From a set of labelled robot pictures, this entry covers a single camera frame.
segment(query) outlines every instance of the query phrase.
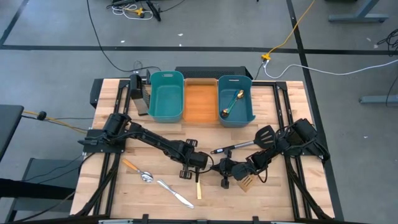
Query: teal bin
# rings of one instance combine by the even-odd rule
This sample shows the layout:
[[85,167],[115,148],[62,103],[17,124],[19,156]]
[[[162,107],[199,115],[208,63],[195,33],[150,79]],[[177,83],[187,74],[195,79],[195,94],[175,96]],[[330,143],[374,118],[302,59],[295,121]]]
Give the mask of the teal bin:
[[180,72],[155,72],[150,76],[152,91],[148,114],[156,122],[174,123],[182,117],[184,77]]
[[[226,128],[242,128],[256,118],[251,104],[251,79],[241,75],[224,75],[218,80],[218,118]],[[221,117],[236,90],[243,90],[244,96],[238,99],[227,118]]]

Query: butter knife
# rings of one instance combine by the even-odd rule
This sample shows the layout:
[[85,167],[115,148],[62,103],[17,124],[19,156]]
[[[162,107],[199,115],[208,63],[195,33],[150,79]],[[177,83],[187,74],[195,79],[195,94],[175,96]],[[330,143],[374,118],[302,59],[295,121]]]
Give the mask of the butter knife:
[[175,192],[170,186],[168,186],[163,180],[158,180],[157,181],[160,186],[164,187],[165,189],[167,189],[169,192],[171,192],[172,194],[174,194],[174,196],[180,200],[180,202],[182,202],[184,205],[186,205],[188,208],[194,208],[194,206],[187,200],[185,199],[183,196],[181,196],[179,193]]

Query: spoon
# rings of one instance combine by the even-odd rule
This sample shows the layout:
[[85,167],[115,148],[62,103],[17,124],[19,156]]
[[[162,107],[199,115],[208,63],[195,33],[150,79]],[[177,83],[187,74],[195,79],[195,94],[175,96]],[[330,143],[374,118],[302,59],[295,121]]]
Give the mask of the spoon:
[[244,91],[243,90],[239,90],[238,94],[232,99],[232,101],[229,104],[228,108],[223,109],[223,111],[221,112],[221,116],[224,117],[224,118],[228,117],[229,113],[231,112],[232,107],[235,105],[237,100],[243,98],[243,96],[244,96]]
[[147,183],[151,183],[154,181],[154,178],[152,174],[149,172],[143,172],[139,170],[136,166],[134,166],[131,162],[129,162],[127,159],[123,159],[123,163],[127,165],[128,167],[132,168],[133,170],[137,171],[141,175],[141,179]]

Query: black spatula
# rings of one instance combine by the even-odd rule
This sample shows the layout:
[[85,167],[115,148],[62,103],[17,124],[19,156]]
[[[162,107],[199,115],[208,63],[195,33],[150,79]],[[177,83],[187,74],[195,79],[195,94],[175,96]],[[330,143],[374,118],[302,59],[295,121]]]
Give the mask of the black spatula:
[[228,149],[229,150],[237,149],[240,147],[251,146],[253,144],[258,145],[262,149],[268,149],[269,147],[271,147],[274,144],[274,136],[275,136],[275,131],[273,130],[273,128],[270,125],[268,125],[268,126],[265,126],[257,131],[256,137],[254,138],[253,141],[245,142],[242,144],[237,144],[234,146],[228,146],[228,147],[224,147],[221,149],[216,149],[216,150],[211,151],[210,153],[217,154],[217,153],[224,152],[225,150],[228,150]]

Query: wooden table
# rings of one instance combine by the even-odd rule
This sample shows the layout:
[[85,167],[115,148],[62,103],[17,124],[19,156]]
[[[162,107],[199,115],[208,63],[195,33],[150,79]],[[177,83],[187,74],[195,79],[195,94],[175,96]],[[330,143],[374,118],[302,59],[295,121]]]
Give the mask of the wooden table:
[[[99,96],[99,102],[93,121],[94,129],[102,129],[109,114],[113,112],[118,79],[105,79]],[[290,104],[294,121],[307,118],[312,122],[305,89],[302,82],[287,82]],[[130,103],[129,116],[134,122],[141,124],[168,139],[197,139],[195,151],[210,153],[211,150],[245,141],[252,141],[258,129],[270,124],[275,130],[279,128],[274,94],[271,87],[253,86],[252,105],[256,119],[245,128],[224,128],[218,122],[213,124],[193,124],[181,121],[174,124],[155,123],[150,116],[138,116],[134,103]],[[285,112],[281,97],[282,112]],[[233,151],[232,159],[244,159],[260,150],[253,145]],[[71,214],[79,211],[92,196],[98,186],[103,154],[95,154],[83,165],[73,200]],[[213,155],[215,163],[219,163],[224,154]],[[195,209],[185,207],[172,194],[158,183],[145,183],[140,175],[119,165],[118,178],[114,193],[111,218],[142,218],[149,214],[150,219],[178,220],[252,220],[258,216],[260,220],[294,220],[284,158],[277,156],[268,168],[268,181],[260,181],[244,193],[233,178],[230,178],[229,189],[220,186],[222,176],[215,171],[200,176],[202,199],[197,200],[195,180],[184,180],[178,177],[182,165],[171,161],[163,152],[138,140],[128,139],[126,151],[122,159],[127,159],[140,170],[149,171],[155,179],[162,179],[175,191],[194,204]],[[333,217],[330,194],[326,184],[322,162],[315,156],[302,156],[303,170],[307,189],[325,211]],[[106,200],[107,190],[103,195]],[[303,203],[297,190],[300,214],[303,217]],[[101,204],[104,213],[105,203]]]

